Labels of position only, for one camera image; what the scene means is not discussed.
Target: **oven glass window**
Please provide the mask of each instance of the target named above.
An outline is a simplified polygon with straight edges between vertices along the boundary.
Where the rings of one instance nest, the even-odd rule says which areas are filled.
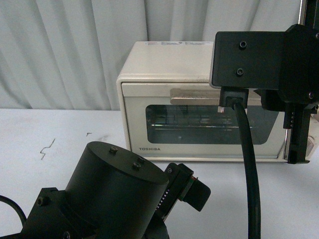
[[[146,108],[148,140],[170,144],[240,144],[235,111],[218,106],[150,105]],[[278,116],[261,106],[248,106],[254,144],[263,144]]]

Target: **cable connector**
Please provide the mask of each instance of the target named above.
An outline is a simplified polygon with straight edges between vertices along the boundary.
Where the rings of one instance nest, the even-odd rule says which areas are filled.
[[[248,92],[249,90],[244,88],[222,87],[220,90],[219,106],[234,109],[234,104],[240,103],[247,109]]]

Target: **oven door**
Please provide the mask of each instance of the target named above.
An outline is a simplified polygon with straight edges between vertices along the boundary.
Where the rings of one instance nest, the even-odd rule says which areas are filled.
[[[122,83],[131,150],[152,160],[242,160],[235,112],[218,112],[207,83]],[[256,158],[278,161],[283,114],[263,110],[250,92],[247,116]]]

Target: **screw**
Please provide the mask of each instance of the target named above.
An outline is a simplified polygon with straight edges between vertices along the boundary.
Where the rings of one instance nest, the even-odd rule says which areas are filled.
[[[247,46],[247,42],[246,41],[241,41],[239,43],[239,49],[244,50]]]
[[[36,200],[36,203],[39,207],[46,206],[49,203],[49,198],[48,197],[38,197]]]
[[[134,168],[135,170],[139,170],[140,167],[141,167],[141,165],[140,165],[139,163],[133,163],[133,168]]]
[[[69,232],[64,232],[63,233],[63,239],[71,239],[71,235]]]
[[[110,152],[116,154],[116,152],[118,151],[118,148],[115,148],[114,146],[111,146],[110,148]]]
[[[238,68],[236,71],[236,76],[241,77],[244,75],[244,70],[242,68]]]
[[[145,161],[146,161],[146,159],[144,159],[143,157],[139,156],[138,162],[145,163]]]

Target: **scratch mark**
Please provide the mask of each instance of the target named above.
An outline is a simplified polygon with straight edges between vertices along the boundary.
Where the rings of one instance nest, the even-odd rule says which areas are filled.
[[[46,148],[50,148],[50,147],[52,146],[52,144],[54,143],[54,141],[55,141],[55,139],[52,141],[52,143],[50,144],[49,147],[44,147],[44,148],[40,151],[40,153],[43,154],[41,160],[42,160],[42,159],[45,157],[45,155],[46,155],[46,153],[42,153],[42,151],[44,151]]]

